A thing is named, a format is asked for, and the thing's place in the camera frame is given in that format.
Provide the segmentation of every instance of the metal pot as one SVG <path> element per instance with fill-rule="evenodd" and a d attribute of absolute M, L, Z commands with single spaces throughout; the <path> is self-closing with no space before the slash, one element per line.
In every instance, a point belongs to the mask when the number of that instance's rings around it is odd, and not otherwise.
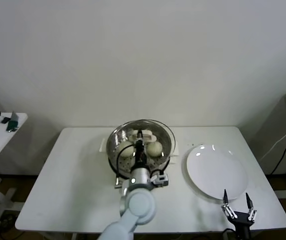
<path fill-rule="evenodd" d="M 133 130 L 150 130 L 156 136 L 157 141 L 162 144 L 163 154 L 159 157 L 147 156 L 147 165 L 151 172 L 154 170 L 164 170 L 169 162 L 170 155 L 176 147 L 176 140 L 171 129 L 164 123 L 151 120 L 140 119 L 129 121 L 117 127 L 109 136 L 106 142 L 106 153 L 112 170 L 117 172 L 118 146 L 123 141 L 128 141 Z M 120 157 L 118 160 L 119 175 L 128 179 L 131 175 L 131 167 L 134 164 L 134 157 Z"/>

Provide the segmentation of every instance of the white plate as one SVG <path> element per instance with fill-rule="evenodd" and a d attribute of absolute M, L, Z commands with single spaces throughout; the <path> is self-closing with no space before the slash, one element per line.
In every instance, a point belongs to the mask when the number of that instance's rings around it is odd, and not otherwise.
<path fill-rule="evenodd" d="M 248 187 L 248 175 L 238 158 L 217 145 L 200 145 L 187 157 L 187 172 L 193 183 L 205 194 L 223 199 L 236 199 Z"/>

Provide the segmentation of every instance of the floor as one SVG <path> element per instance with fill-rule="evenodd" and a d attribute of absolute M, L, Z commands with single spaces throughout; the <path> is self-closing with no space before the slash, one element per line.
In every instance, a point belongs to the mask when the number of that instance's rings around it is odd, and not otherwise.
<path fill-rule="evenodd" d="M 6 193 L 9 188 L 16 187 L 17 192 L 15 193 L 13 200 L 16 202 L 24 202 L 33 187 L 35 179 L 33 178 L 3 178 L 2 183 L 0 183 L 0 191 Z M 284 178 L 272 178 L 269 179 L 270 184 L 274 190 L 286 190 L 286 179 Z M 281 204 L 286 211 L 286 199 L 281 199 Z M 12 240 L 13 238 L 20 235 L 20 231 L 12 229 L 7 233 L 3 233 L 2 237 L 5 240 Z M 71 235 L 67 234 L 66 237 L 71 239 Z M 79 235 L 80 240 L 95 240 L 98 235 Z M 202 236 L 199 234 L 158 234 L 158 235 L 135 235 L 135 240 L 221 240 L 221 235 L 219 233 L 206 234 Z M 267 230 L 256 235 L 254 240 L 284 240 L 286 239 L 286 229 L 281 230 Z M 17 238 L 17 240 L 43 240 L 43 236 L 36 232 L 25 232 L 22 236 Z"/>

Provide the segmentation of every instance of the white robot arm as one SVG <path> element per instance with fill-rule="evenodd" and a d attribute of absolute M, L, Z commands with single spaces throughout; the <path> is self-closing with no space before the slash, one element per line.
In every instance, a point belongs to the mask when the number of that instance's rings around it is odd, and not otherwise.
<path fill-rule="evenodd" d="M 122 187 L 121 218 L 108 225 L 99 240 L 132 240 L 137 225 L 149 223 L 156 214 L 156 202 L 151 190 L 169 184 L 168 175 L 163 171 L 150 176 L 143 139 L 139 134 L 142 135 L 142 131 L 139 131 L 138 141 L 135 143 L 135 164 L 131 168 L 131 177 L 120 185 L 119 176 L 116 176 L 115 188 Z"/>
<path fill-rule="evenodd" d="M 120 220 L 107 226 L 99 240 L 132 240 L 136 226 L 149 223 L 156 213 L 154 197 L 145 188 L 131 191 L 126 196 L 125 207 Z"/>

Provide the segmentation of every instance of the white wall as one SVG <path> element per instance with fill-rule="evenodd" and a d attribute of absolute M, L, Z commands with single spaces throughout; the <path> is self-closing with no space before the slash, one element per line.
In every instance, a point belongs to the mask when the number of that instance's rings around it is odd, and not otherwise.
<path fill-rule="evenodd" d="M 236 125 L 286 93 L 284 0 L 0 0 L 0 106 L 29 120 L 0 156 L 36 174 L 66 126 Z"/>

